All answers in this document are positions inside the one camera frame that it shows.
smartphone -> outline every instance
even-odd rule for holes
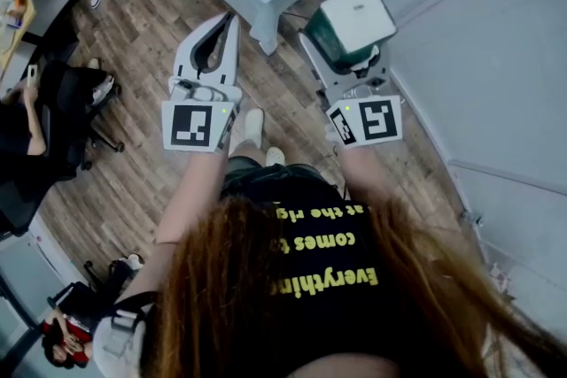
[[[27,86],[37,87],[39,85],[39,72],[37,65],[29,65],[27,67]]]

red shirt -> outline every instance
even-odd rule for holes
[[[69,331],[69,334],[73,334],[75,337],[77,337],[79,339],[79,342],[81,342],[83,345],[88,343],[88,342],[92,342],[92,335],[89,334],[86,331],[83,331],[81,328],[79,328],[78,326],[75,326],[72,323],[69,323],[68,320],[65,320],[65,323],[67,324],[67,330]],[[46,321],[43,322],[43,332],[45,334],[47,334],[50,329],[52,328],[52,325],[50,325],[49,323],[47,323]],[[62,348],[65,347],[65,340],[63,340],[59,346],[61,346]],[[73,354],[70,354],[70,356],[73,358],[73,360],[75,362],[77,362],[78,364],[84,364],[89,362],[89,358],[87,358],[87,355],[85,354],[84,351],[77,351]]]

wooden floor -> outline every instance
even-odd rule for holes
[[[319,0],[303,0],[291,10],[310,15]],[[89,0],[73,9],[81,44],[72,64],[100,57],[103,68],[123,87],[105,108],[99,126],[126,144],[122,154],[89,149],[94,165],[72,181],[53,187],[40,213],[73,262],[92,260],[101,273],[111,260],[131,252],[147,256],[161,214],[179,181],[186,155],[164,151],[160,103],[167,98],[179,42],[203,20],[228,10],[222,0],[103,0],[92,11]],[[280,21],[277,52],[266,57],[243,22],[238,81],[247,97],[243,112],[258,105],[266,113],[263,147],[280,147],[288,163],[315,166],[341,189],[338,163],[323,132],[325,117],[315,100],[316,84],[301,57],[297,29],[301,18]],[[231,147],[242,140],[241,114]],[[395,193],[424,225],[447,240],[474,249],[460,226],[459,197],[445,167],[416,116],[403,105],[404,140],[378,147]]]

